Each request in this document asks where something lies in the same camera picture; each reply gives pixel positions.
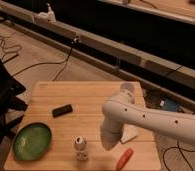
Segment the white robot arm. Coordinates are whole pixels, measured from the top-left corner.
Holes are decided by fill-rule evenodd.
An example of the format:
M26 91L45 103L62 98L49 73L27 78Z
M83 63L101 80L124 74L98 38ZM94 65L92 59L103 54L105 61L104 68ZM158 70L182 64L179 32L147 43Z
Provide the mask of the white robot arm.
M125 124L135 125L195 146L195 115L138 107L133 94L120 89L104 101L100 137L105 150L121 140Z

